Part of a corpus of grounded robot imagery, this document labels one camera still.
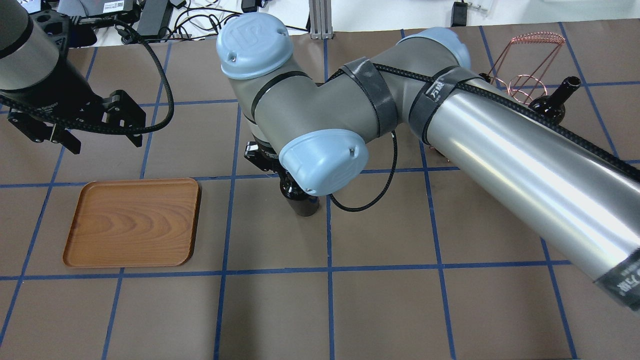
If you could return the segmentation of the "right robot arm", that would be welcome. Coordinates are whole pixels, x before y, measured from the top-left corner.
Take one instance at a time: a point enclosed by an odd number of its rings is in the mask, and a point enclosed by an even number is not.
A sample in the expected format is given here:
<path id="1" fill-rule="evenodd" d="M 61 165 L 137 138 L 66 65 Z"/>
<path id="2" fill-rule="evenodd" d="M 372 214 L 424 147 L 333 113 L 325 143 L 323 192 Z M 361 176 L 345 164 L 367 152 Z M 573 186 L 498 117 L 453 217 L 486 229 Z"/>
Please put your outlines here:
<path id="1" fill-rule="evenodd" d="M 215 47 L 254 137 L 305 193 L 345 187 L 368 162 L 366 144 L 405 123 L 638 312 L 639 170 L 494 89 L 452 30 L 403 38 L 323 85 L 297 64 L 271 14 L 241 14 Z"/>

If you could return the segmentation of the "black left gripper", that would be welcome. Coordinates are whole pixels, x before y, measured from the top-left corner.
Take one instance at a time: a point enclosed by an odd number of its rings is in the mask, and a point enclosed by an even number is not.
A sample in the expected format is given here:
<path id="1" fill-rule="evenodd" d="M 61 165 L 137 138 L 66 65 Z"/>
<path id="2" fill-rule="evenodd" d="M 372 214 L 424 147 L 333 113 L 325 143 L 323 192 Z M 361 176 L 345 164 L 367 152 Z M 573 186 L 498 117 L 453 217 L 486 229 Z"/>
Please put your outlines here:
<path id="1" fill-rule="evenodd" d="M 70 125 L 55 124 L 45 116 L 70 121 L 72 125 L 105 126 L 108 130 L 129 130 L 146 124 L 146 114 L 123 89 L 106 98 L 95 94 L 83 76 L 66 79 L 52 76 L 38 84 L 7 83 L 7 98 L 38 110 L 29 114 L 10 105 L 7 120 L 32 142 L 50 141 L 80 153 L 82 142 L 70 133 Z"/>

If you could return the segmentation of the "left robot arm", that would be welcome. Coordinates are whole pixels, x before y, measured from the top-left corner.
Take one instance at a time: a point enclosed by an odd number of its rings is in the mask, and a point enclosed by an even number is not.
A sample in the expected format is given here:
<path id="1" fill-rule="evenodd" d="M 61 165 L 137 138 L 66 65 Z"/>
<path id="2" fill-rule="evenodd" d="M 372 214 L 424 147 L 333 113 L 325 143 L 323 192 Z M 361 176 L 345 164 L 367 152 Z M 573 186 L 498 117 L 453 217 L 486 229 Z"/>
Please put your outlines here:
<path id="1" fill-rule="evenodd" d="M 30 141 L 61 144 L 78 154 L 82 142 L 70 129 L 85 132 L 126 130 L 137 147 L 142 137 L 131 130 L 146 125 L 146 113 L 122 89 L 102 98 L 67 59 L 76 43 L 64 14 L 29 14 L 16 0 L 1 2 L 1 103 L 7 120 Z"/>

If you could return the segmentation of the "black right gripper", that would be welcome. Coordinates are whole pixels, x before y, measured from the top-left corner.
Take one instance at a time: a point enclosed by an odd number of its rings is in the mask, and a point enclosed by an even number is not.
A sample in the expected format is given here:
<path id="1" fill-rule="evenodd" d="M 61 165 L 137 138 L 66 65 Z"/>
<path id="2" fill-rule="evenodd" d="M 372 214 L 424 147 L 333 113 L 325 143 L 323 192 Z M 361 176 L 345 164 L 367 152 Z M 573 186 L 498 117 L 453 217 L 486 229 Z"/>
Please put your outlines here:
<path id="1" fill-rule="evenodd" d="M 263 173 L 283 173 L 283 166 L 274 148 L 256 137 L 254 141 L 247 141 L 243 157 Z"/>

